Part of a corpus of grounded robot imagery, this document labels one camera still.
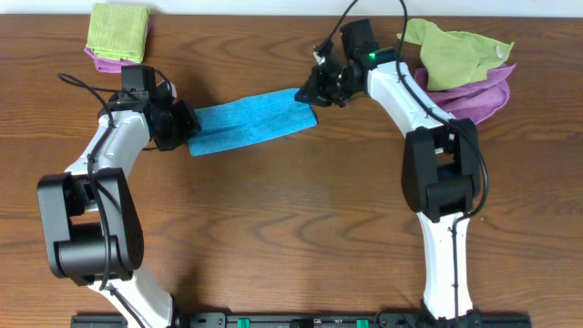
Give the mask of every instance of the purple towel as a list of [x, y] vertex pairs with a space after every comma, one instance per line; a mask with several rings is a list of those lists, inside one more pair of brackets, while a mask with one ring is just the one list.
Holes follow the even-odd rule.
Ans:
[[100, 58], [98, 56], [95, 56], [93, 51], [91, 51], [91, 49], [89, 49], [88, 47], [86, 47], [84, 50], [88, 55], [91, 56], [91, 58], [93, 58], [93, 61], [95, 62], [95, 68], [99, 72], [121, 73], [122, 67], [128, 66], [128, 65], [137, 65], [137, 63], [134, 63], [133, 61], [129, 61], [129, 60], [125, 60], [125, 59], [111, 60], [111, 59]]
[[428, 92], [427, 69], [415, 70], [415, 82], [437, 106], [456, 118], [470, 118], [478, 124], [502, 108], [510, 98], [510, 87], [506, 78], [517, 64], [502, 64], [488, 71], [488, 79], [455, 87], [446, 91]]

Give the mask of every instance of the wood grain surface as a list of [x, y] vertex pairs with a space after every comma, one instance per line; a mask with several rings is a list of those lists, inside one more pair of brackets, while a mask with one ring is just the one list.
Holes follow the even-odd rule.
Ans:
[[[337, 18], [152, 19], [145, 64], [201, 108], [301, 86], [312, 46]], [[491, 190], [469, 226], [472, 299], [484, 312], [529, 313], [536, 327], [583, 326], [583, 21], [432, 20], [516, 42], [510, 102], [479, 126]], [[401, 25], [373, 19], [385, 46]], [[0, 326], [65, 327], [76, 313], [114, 312], [50, 273], [36, 198], [41, 176], [62, 172], [97, 128], [97, 101], [56, 73], [120, 86], [83, 53], [87, 27], [86, 15], [0, 16]], [[412, 67], [418, 52], [406, 47]], [[419, 307], [423, 237], [401, 192], [402, 136], [369, 98], [315, 111], [317, 128], [244, 149], [140, 155], [129, 186], [145, 264], [183, 309]]]

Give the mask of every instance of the blue towel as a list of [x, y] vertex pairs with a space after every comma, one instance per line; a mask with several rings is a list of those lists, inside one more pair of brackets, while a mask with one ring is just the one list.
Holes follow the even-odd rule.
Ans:
[[235, 149], [316, 126], [310, 105], [293, 100], [297, 91], [285, 89], [195, 109], [201, 130], [189, 140], [190, 154]]

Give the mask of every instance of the black cable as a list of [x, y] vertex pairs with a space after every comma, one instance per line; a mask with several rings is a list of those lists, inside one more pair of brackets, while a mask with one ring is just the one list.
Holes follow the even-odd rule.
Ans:
[[358, 2], [358, 0], [353, 0], [350, 3], [350, 5], [348, 5], [348, 8], [346, 8], [346, 10], [344, 10], [344, 14], [342, 16], [340, 16], [340, 20], [338, 21], [338, 23], [336, 23], [336, 26], [334, 27], [334, 29], [332, 30], [330, 35], [320, 44], [320, 46], [316, 47], [316, 51], [318, 52], [318, 56], [322, 55], [320, 53], [320, 51], [325, 48], [326, 44], [328, 42], [330, 42], [330, 40], [332, 40], [334, 33], [336, 33], [336, 31], [338, 30], [338, 27], [340, 27], [340, 24], [343, 23], [343, 20], [346, 17], [346, 15], [348, 14], [348, 12], [353, 8], [354, 5], [356, 5], [357, 2]]
[[482, 154], [480, 153], [480, 150], [470, 140], [470, 138], [467, 136], [467, 134], [465, 133], [465, 131], [463, 131], [459, 127], [455, 126], [454, 124], [450, 123], [449, 121], [446, 121], [445, 119], [438, 117], [433, 112], [433, 110], [431, 108], [429, 108], [423, 102], [423, 100], [421, 100], [415, 94], [415, 92], [411, 89], [411, 87], [407, 83], [407, 81], [404, 78], [403, 74], [401, 74], [401, 66], [399, 65], [399, 61], [401, 59], [401, 51], [403, 49], [404, 36], [405, 36], [406, 31], [407, 31], [407, 21], [409, 19], [408, 19], [408, 15], [407, 15], [407, 7], [404, 4], [404, 0], [399, 0], [399, 2], [401, 3], [401, 6], [403, 7], [404, 23], [403, 23], [403, 33], [401, 34], [401, 38], [399, 40], [399, 49], [397, 50], [396, 56], [395, 56], [397, 76], [399, 77], [399, 80], [401, 82], [403, 82], [403, 86], [407, 89], [407, 91], [409, 91], [409, 93], [411, 94], [411, 96], [415, 99], [415, 101], [419, 104], [419, 106], [421, 106], [421, 108], [425, 111], [425, 113], [427, 113], [428, 116], [430, 116], [431, 118], [435, 119], [436, 121], [442, 123], [444, 126], [452, 129], [459, 136], [461, 136], [468, 143], [468, 145], [470, 145], [470, 149], [472, 149], [472, 151], [474, 152], [474, 155], [476, 155], [476, 158], [478, 160], [479, 166], [482, 169], [482, 178], [484, 180], [484, 191], [482, 191], [482, 198], [480, 199], [480, 202], [478, 203], [478, 205], [476, 206], [476, 208], [474, 210], [471, 210], [468, 213], [464, 213], [464, 215], [462, 217], [454, 220], [454, 223], [453, 223], [453, 225], [452, 225], [452, 227], [450, 229], [450, 231], [452, 233], [453, 249], [454, 249], [454, 286], [453, 287], [455, 289], [455, 299], [454, 299], [454, 305], [455, 305], [455, 322], [456, 322], [457, 326], [459, 326], [459, 310], [458, 310], [459, 295], [458, 295], [458, 277], [457, 277], [458, 273], [457, 273], [457, 240], [456, 240], [456, 237], [457, 237], [457, 224], [460, 221], [462, 221], [462, 220], [467, 220], [467, 219], [475, 216], [484, 207], [484, 205], [486, 204], [488, 190], [490, 188], [490, 186], [489, 186], [489, 179], [488, 179], [488, 171], [487, 171], [487, 167], [486, 167], [486, 163], [484, 161], [484, 158], [482, 157]]
[[131, 92], [129, 92], [129, 91], [125, 90], [125, 89], [121, 89], [121, 90], [115, 90], [115, 89], [108, 89], [108, 88], [105, 88], [105, 87], [93, 87], [93, 86], [88, 86], [87, 84], [83, 83], [81, 80], [79, 80], [79, 79], [77, 79], [77, 78], [75, 78], [75, 77], [72, 77], [72, 76], [70, 76], [69, 74], [65, 74], [65, 73], [61, 73], [61, 74], [59, 75], [59, 78], [60, 78], [60, 79], [61, 79], [63, 82], [65, 82], [65, 83], [67, 83], [67, 84], [69, 84], [69, 85], [71, 85], [71, 86], [75, 86], [75, 87], [82, 87], [82, 88], [91, 87], [91, 88], [92, 88], [94, 91], [102, 91], [102, 92], [114, 92], [114, 93], [117, 93], [117, 92], [123, 92], [123, 93], [125, 93], [126, 95], [128, 95], [129, 97], [131, 97], [132, 99], [134, 99], [134, 100], [138, 100], [138, 99], [136, 98], [136, 96], [134, 96], [134, 95], [133, 95]]
[[87, 87], [91, 87], [93, 90], [95, 91], [103, 91], [103, 92], [118, 92], [119, 90], [114, 90], [114, 89], [108, 89], [108, 88], [104, 88], [104, 87], [92, 87], [92, 86], [88, 86], [87, 84], [81, 82], [80, 80], [74, 78], [73, 81], [69, 80], [69, 79], [64, 79], [61, 77], [61, 75], [63, 76], [67, 76], [67, 78], [71, 78], [71, 76], [69, 74], [65, 74], [65, 73], [61, 73], [58, 75], [58, 77], [65, 83], [70, 84], [71, 86], [75, 86], [75, 87], [82, 87], [82, 88], [87, 88]]
[[107, 106], [107, 103], [103, 98], [95, 91], [94, 88], [87, 85], [85, 82], [81, 81], [76, 77], [72, 77], [69, 74], [59, 73], [58, 77], [65, 81], [66, 83], [86, 88], [93, 96], [99, 100], [103, 108], [107, 112], [107, 128], [103, 135], [97, 140], [97, 143], [91, 149], [91, 152], [87, 155], [87, 179], [89, 180], [89, 187], [91, 188], [91, 192], [95, 198], [95, 203], [97, 204], [97, 209], [99, 211], [99, 218], [101, 223], [101, 230], [103, 231], [103, 240], [106, 244], [106, 261], [103, 269], [103, 279], [101, 280], [101, 284], [99, 285], [99, 290], [103, 291], [107, 285], [107, 281], [109, 280], [109, 271], [110, 271], [110, 263], [111, 263], [111, 236], [109, 234], [109, 224], [107, 223], [107, 214], [105, 211], [105, 207], [103, 206], [103, 201], [101, 200], [101, 195], [99, 194], [99, 190], [97, 189], [97, 184], [95, 182], [95, 176], [93, 174], [93, 164], [95, 163], [95, 157], [103, 143], [111, 133], [111, 131], [115, 128], [113, 115], [111, 114], [111, 110]]
[[139, 320], [138, 314], [129, 306], [126, 299], [118, 292], [118, 290], [116, 288], [107, 287], [106, 290], [109, 291], [109, 293], [111, 293], [111, 295], [113, 297], [118, 299], [119, 303], [121, 303], [121, 306], [123, 306], [124, 309], [126, 309], [126, 311], [128, 311], [129, 315], [131, 315], [131, 317], [134, 318], [134, 320], [138, 323], [140, 328], [146, 328], [144, 323], [142, 323], [142, 321]]

